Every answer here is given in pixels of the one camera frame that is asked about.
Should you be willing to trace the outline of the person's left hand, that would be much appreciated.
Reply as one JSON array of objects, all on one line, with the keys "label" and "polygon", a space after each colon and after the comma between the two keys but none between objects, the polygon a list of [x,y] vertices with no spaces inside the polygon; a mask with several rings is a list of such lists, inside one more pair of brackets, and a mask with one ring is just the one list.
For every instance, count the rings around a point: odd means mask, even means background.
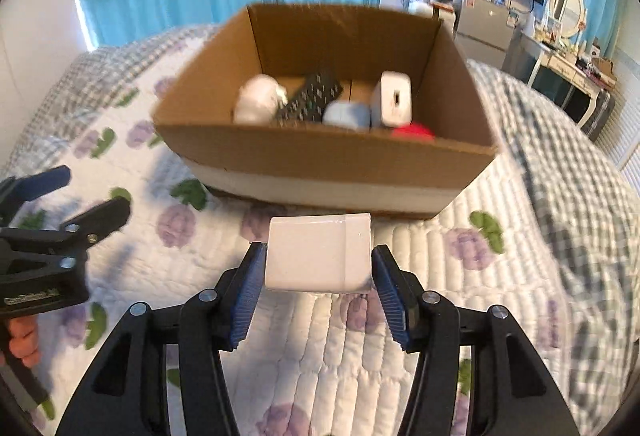
[{"label": "person's left hand", "polygon": [[38,318],[35,315],[14,318],[6,321],[9,331],[9,352],[21,360],[27,369],[39,364],[41,352],[39,349]]}]

